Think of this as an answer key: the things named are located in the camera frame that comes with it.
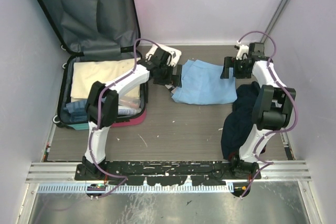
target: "black mounting plate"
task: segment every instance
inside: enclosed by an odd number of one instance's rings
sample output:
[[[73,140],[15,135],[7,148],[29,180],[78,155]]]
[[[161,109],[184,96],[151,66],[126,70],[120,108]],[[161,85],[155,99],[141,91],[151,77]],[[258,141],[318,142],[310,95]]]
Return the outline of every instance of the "black mounting plate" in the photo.
[[[225,161],[106,161],[104,167],[110,174],[127,176],[128,185],[143,185],[145,178],[150,186],[156,183],[162,186],[182,185],[188,175],[191,176],[193,186],[225,185],[223,179],[238,179],[232,173],[231,163]],[[247,174],[246,178],[239,177],[239,179],[248,179],[248,177]],[[77,166],[75,180],[107,180],[111,185],[122,181],[113,177],[105,178],[105,175],[94,177],[82,164]]]

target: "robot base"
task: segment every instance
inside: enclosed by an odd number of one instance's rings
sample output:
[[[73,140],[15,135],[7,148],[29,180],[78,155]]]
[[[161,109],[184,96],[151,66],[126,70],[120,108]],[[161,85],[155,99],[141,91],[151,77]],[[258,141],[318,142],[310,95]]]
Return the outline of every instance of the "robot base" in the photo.
[[[101,167],[114,175],[127,176],[127,185],[142,185],[144,179],[148,185],[169,185],[185,182],[188,176],[193,185],[223,185],[226,179],[249,179],[259,168],[257,163],[242,161],[230,163],[226,161],[178,161],[178,162],[148,162],[148,161],[103,161]],[[106,180],[110,184],[118,184],[122,179],[105,178],[101,172],[93,173],[84,167],[77,166],[75,180]]]

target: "blue towel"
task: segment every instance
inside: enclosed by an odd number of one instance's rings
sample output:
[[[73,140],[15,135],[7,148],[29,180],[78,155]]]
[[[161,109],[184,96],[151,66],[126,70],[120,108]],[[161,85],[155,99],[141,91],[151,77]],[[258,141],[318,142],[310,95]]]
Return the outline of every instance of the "blue towel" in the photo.
[[[70,114],[71,123],[79,123],[87,120],[85,105],[87,100],[70,102],[66,104],[65,110]]]
[[[233,77],[233,69],[229,70],[229,79],[220,78],[222,71],[223,66],[188,60],[182,68],[182,87],[176,88],[173,100],[198,105],[236,101],[236,79]]]

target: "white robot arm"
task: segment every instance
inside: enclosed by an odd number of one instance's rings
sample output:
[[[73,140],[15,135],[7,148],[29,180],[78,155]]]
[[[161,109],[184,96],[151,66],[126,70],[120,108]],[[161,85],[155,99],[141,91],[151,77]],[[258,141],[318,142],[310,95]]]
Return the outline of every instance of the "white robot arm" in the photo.
[[[90,135],[88,147],[82,159],[83,166],[91,174],[98,172],[95,164],[104,167],[107,135],[110,126],[118,117],[118,102],[120,97],[140,84],[146,83],[151,78],[154,79],[154,84],[171,84],[177,87],[182,85],[182,66],[177,65],[176,74],[173,74],[173,66],[167,65],[169,57],[172,59],[172,55],[169,52],[157,48],[150,59],[139,60],[135,70],[130,70],[110,82],[100,83],[97,81],[92,85],[86,104]],[[98,104],[101,103],[101,101],[99,101],[99,95],[103,89],[109,86],[110,88],[104,93],[105,102],[102,104],[99,112]]]
[[[258,161],[257,157],[274,135],[271,132],[287,127],[290,120],[292,104],[279,85],[284,87],[293,99],[296,92],[281,82],[273,62],[269,62],[269,57],[264,55],[263,43],[256,42],[236,48],[239,49],[237,57],[225,57],[221,78],[228,78],[229,68],[234,68],[234,77],[237,79],[251,78],[253,75],[260,85],[260,93],[252,112],[253,128],[244,145],[239,148],[239,157],[236,157],[239,161],[254,163]]]

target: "white wall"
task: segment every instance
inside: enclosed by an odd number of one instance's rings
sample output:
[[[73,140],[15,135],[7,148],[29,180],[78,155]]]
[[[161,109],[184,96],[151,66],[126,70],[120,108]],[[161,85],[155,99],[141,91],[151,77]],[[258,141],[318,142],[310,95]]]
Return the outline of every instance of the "white wall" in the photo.
[[[50,130],[67,56],[36,0],[0,7],[0,223],[11,224]]]
[[[326,223],[336,218],[335,32],[335,0],[291,0],[271,34],[276,70],[297,90],[299,123],[291,144],[307,161]]]
[[[142,38],[173,44],[235,44],[265,30],[280,0],[135,0]],[[259,38],[259,35],[248,39]]]

